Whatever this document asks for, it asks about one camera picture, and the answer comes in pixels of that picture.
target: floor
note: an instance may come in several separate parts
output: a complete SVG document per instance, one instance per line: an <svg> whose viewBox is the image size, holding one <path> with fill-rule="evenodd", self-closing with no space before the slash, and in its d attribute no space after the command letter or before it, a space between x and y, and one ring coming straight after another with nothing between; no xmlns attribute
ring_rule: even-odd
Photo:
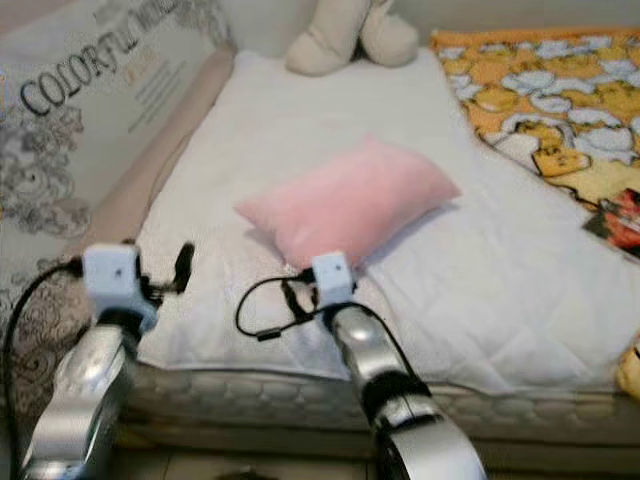
<svg viewBox="0 0 640 480"><path fill-rule="evenodd" d="M365 462L199 452L117 450L108 478L122 480L373 480ZM604 480L599 476L493 473L491 480Z"/></svg>

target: black joint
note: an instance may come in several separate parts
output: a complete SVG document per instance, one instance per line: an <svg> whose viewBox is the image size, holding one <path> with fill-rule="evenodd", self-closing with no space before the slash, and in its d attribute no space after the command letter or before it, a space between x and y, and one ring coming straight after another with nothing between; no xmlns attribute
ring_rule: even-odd
<svg viewBox="0 0 640 480"><path fill-rule="evenodd" d="M322 313L322 322L324 323L325 328L329 330L329 333L333 334L333 320L336 318L336 315L338 314L338 312L343 308L344 306L342 305L336 305L333 308L328 307Z"/></svg>
<svg viewBox="0 0 640 480"><path fill-rule="evenodd" d="M318 306L318 289L315 287L311 289L311 303L313 304L313 308Z"/></svg>
<svg viewBox="0 0 640 480"><path fill-rule="evenodd" d="M142 275L140 277L140 291L144 299L156 309L162 306L164 292L162 289L151 285L151 279L148 275Z"/></svg>
<svg viewBox="0 0 640 480"><path fill-rule="evenodd" d="M305 268L300 274L296 277L296 280L311 284L316 281L316 276L313 273L313 268Z"/></svg>
<svg viewBox="0 0 640 480"><path fill-rule="evenodd" d="M389 400L404 395L430 397L431 391L420 379L398 371L381 373L367 383L362 390L362 408L369 423Z"/></svg>
<svg viewBox="0 0 640 480"><path fill-rule="evenodd" d="M187 289L187 284L191 278L191 261L193 260L193 254L195 251L195 245L187 242L180 249L180 253L176 259L176 275L173 280L173 285L175 287L175 292L178 294L183 293Z"/></svg>
<svg viewBox="0 0 640 480"><path fill-rule="evenodd" d="M142 333L140 333L142 320L143 317L139 313L113 308L102 312L98 319L98 325L117 325L131 335L138 344L142 340Z"/></svg>

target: orange blanket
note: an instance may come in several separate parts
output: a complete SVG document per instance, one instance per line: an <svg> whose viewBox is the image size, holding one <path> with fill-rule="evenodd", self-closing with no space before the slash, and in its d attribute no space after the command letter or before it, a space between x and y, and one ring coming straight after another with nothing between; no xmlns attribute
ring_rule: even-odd
<svg viewBox="0 0 640 480"><path fill-rule="evenodd" d="M640 29L438 32L477 135L589 209L640 191Z"/></svg>

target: pink pillow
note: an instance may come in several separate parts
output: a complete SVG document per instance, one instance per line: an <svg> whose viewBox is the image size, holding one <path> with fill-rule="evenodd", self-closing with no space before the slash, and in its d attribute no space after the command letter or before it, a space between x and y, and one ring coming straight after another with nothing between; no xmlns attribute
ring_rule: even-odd
<svg viewBox="0 0 640 480"><path fill-rule="evenodd" d="M342 250L355 266L405 225L460 194L425 156L367 137L302 178L236 205L303 269Z"/></svg>

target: wall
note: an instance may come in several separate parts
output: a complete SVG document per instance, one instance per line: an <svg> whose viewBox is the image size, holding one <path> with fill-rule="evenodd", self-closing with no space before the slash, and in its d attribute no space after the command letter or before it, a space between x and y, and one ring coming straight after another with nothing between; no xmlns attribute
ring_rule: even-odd
<svg viewBox="0 0 640 480"><path fill-rule="evenodd" d="M280 56L308 25L317 0L220 1L240 48ZM640 24L639 0L397 0L394 8L425 41L434 29Z"/></svg>

